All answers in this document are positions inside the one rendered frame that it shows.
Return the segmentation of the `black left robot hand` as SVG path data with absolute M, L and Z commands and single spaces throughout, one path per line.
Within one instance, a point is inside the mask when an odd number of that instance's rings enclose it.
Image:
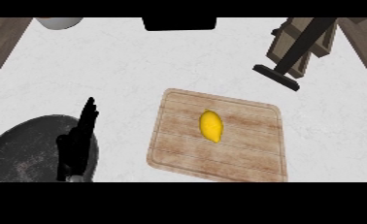
M 97 115 L 94 99 L 88 98 L 76 125 L 56 138 L 58 153 L 56 181 L 70 181 L 73 177 L 82 179 Z

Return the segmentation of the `yellow sweet potato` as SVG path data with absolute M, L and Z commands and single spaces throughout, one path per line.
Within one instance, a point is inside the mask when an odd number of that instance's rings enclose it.
M 206 140 L 220 142 L 223 123 L 215 112 L 203 110 L 199 116 L 199 131 Z

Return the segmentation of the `wooden cutting board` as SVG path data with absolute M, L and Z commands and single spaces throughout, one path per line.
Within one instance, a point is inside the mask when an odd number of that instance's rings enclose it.
M 199 116 L 223 122 L 220 142 L 201 135 Z M 283 181 L 286 160 L 279 109 L 258 102 L 168 88 L 146 162 L 156 169 L 217 181 Z

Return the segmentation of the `dark grey round pan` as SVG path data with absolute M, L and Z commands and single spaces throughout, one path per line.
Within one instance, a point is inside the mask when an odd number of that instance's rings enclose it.
M 58 151 L 56 138 L 79 127 L 91 132 L 95 119 L 69 115 L 33 117 L 0 135 L 0 182 L 56 182 Z

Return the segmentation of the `brown wooden cabinet panel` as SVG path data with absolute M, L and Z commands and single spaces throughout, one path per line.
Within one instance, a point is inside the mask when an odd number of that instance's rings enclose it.
M 4 65 L 29 23 L 30 17 L 0 17 L 0 68 Z
M 367 68 L 367 17 L 340 17 L 338 27 Z

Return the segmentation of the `white bowl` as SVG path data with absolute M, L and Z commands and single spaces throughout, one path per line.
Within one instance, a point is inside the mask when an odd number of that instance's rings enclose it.
M 63 30 L 81 22 L 81 17 L 38 17 L 39 24 L 50 30 Z

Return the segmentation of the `black appliance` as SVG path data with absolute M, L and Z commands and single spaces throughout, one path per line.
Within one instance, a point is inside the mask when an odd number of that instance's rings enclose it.
M 211 30 L 215 26 L 214 17 L 143 17 L 147 31 Z

